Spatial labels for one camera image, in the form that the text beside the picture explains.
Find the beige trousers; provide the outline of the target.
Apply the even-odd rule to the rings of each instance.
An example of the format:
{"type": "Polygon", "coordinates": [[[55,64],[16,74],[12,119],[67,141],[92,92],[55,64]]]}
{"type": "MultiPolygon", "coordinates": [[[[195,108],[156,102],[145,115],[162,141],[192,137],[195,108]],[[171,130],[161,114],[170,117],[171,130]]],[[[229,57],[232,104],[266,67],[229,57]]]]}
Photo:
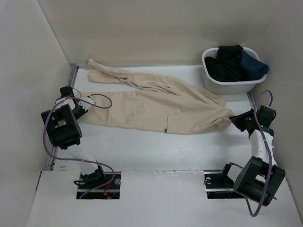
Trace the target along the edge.
{"type": "Polygon", "coordinates": [[[225,128],[234,116],[219,96],[181,79],[131,72],[92,59],[88,66],[90,82],[128,85],[133,91],[105,92],[103,96],[82,92],[97,104],[84,115],[85,123],[190,135],[212,127],[225,128]]]}

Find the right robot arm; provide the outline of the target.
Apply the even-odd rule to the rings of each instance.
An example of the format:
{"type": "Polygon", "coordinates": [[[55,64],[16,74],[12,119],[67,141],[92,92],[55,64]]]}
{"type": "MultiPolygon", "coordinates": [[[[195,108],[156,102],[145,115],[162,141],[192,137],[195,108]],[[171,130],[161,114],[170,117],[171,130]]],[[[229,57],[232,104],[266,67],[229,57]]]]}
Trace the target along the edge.
{"type": "Polygon", "coordinates": [[[232,164],[226,164],[220,174],[220,183],[255,202],[268,206],[285,177],[284,169],[277,166],[273,157],[272,140],[274,131],[270,125],[276,111],[261,106],[256,112],[251,109],[243,114],[230,117],[240,131],[247,131],[251,144],[252,157],[238,176],[229,171],[232,164]]]}

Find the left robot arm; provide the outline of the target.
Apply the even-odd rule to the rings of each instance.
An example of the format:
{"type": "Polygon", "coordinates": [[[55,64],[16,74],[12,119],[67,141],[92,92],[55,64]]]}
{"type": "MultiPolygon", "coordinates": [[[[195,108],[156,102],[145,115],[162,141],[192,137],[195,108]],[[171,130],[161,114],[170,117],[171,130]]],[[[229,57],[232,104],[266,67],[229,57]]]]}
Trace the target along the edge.
{"type": "Polygon", "coordinates": [[[78,119],[88,113],[91,106],[97,106],[92,98],[95,94],[77,98],[69,86],[60,88],[60,93],[56,107],[41,113],[46,134],[53,146],[67,151],[72,160],[78,160],[81,173],[80,179],[74,181],[75,185],[80,189],[102,188],[107,182],[106,175],[101,165],[82,150],[82,131],[78,124],[78,119]]]}

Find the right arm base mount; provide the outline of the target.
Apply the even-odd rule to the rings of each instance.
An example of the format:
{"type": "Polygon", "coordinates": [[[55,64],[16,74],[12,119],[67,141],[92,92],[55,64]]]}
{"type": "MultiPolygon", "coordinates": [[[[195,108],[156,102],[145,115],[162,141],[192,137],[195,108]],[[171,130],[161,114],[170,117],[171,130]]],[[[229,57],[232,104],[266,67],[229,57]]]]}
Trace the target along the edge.
{"type": "Polygon", "coordinates": [[[222,175],[222,170],[204,171],[204,185],[208,199],[244,199],[233,190],[234,181],[222,175]]]}

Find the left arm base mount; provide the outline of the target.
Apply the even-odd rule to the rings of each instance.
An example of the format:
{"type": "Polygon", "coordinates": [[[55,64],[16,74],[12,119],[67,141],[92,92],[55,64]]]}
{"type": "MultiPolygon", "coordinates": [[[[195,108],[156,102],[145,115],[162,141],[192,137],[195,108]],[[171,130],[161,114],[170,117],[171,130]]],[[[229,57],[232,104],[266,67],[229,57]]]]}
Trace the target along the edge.
{"type": "Polygon", "coordinates": [[[121,187],[121,172],[115,172],[114,179],[110,181],[112,178],[112,173],[105,172],[105,175],[102,177],[88,179],[85,182],[82,178],[74,181],[73,183],[78,187],[76,199],[80,199],[80,197],[85,194],[87,191],[98,186],[97,189],[94,189],[87,194],[85,194],[82,199],[84,200],[118,200],[120,199],[120,187],[121,187]]]}

